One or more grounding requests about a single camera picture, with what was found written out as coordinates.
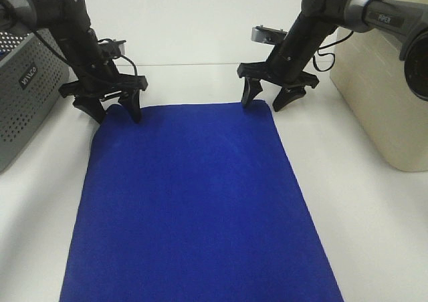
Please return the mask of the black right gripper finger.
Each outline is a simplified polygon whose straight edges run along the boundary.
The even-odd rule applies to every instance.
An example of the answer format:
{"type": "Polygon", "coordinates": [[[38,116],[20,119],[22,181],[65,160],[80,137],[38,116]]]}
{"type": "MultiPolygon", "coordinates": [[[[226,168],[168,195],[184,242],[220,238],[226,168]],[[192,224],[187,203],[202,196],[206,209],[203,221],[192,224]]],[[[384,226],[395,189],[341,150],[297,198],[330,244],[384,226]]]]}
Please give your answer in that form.
{"type": "Polygon", "coordinates": [[[241,105],[246,108],[263,91],[259,79],[245,77],[241,105]]]}
{"type": "Polygon", "coordinates": [[[275,112],[279,112],[288,104],[303,98],[305,95],[306,91],[302,86],[296,88],[281,88],[272,104],[273,109],[275,112]]]}

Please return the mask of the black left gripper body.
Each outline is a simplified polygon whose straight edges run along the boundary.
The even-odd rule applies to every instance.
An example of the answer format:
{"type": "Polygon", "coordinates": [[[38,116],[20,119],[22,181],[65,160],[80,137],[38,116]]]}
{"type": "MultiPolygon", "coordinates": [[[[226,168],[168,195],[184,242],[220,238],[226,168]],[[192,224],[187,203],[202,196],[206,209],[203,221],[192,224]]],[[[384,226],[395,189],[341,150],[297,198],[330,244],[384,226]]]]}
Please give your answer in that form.
{"type": "Polygon", "coordinates": [[[77,76],[74,82],[66,83],[59,88],[60,95],[89,97],[97,99],[112,99],[115,97],[124,97],[125,93],[145,91],[148,87],[147,79],[144,75],[138,75],[136,64],[129,61],[134,69],[132,75],[118,73],[115,80],[103,80],[88,73],[84,68],[70,64],[77,76]]]}

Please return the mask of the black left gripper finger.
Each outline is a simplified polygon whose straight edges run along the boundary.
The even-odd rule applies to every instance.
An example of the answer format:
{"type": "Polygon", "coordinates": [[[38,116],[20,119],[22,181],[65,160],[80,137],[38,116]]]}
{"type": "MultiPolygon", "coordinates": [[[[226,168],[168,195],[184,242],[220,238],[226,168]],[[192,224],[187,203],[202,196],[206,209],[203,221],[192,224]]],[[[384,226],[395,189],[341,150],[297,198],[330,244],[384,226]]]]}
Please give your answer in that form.
{"type": "Polygon", "coordinates": [[[103,108],[100,100],[84,96],[75,97],[73,106],[101,124],[105,118],[106,111],[103,108]]]}
{"type": "Polygon", "coordinates": [[[118,103],[125,108],[134,123],[141,121],[139,90],[122,91],[118,103]]]}

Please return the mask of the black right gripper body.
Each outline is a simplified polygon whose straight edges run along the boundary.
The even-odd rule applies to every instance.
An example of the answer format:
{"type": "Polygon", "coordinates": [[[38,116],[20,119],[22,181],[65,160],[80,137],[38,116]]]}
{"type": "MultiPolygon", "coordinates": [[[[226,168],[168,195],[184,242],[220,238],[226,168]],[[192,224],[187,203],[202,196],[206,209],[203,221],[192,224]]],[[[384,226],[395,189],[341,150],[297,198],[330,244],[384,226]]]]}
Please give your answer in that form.
{"type": "Polygon", "coordinates": [[[276,73],[265,61],[240,63],[237,68],[237,74],[239,78],[264,80],[277,86],[287,88],[310,86],[314,89],[318,85],[318,77],[314,74],[302,70],[289,72],[288,68],[276,73]]]}

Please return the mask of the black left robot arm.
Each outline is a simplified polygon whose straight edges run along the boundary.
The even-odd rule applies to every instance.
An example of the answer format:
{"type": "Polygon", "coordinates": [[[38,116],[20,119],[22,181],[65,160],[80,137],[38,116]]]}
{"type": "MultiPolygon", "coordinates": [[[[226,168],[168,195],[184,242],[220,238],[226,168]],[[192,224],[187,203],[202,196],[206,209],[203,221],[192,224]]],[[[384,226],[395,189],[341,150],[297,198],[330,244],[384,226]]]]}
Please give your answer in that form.
{"type": "Polygon", "coordinates": [[[1,0],[1,30],[32,33],[77,80],[64,84],[62,97],[74,97],[75,108],[98,123],[106,110],[102,102],[116,98],[134,122],[140,122],[140,92],[148,87],[143,75],[120,73],[114,63],[123,58],[122,41],[98,39],[85,0],[1,0]]]}

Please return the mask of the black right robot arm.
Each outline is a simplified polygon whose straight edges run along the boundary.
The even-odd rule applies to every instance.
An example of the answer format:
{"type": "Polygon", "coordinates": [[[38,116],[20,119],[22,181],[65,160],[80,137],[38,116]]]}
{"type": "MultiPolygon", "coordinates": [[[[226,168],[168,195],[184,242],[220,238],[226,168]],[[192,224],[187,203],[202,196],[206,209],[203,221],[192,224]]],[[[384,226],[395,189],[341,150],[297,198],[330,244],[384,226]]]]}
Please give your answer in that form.
{"type": "Polygon", "coordinates": [[[262,91],[261,82],[280,87],[275,111],[306,95],[318,85],[316,75],[304,68],[324,49],[323,41],[337,28],[351,33],[378,29],[401,44],[409,89],[427,100],[427,4],[398,0],[302,0],[301,12],[287,31],[262,25],[252,29],[252,41],[274,48],[265,61],[241,63],[237,74],[244,80],[241,104],[247,107],[262,91]]]}

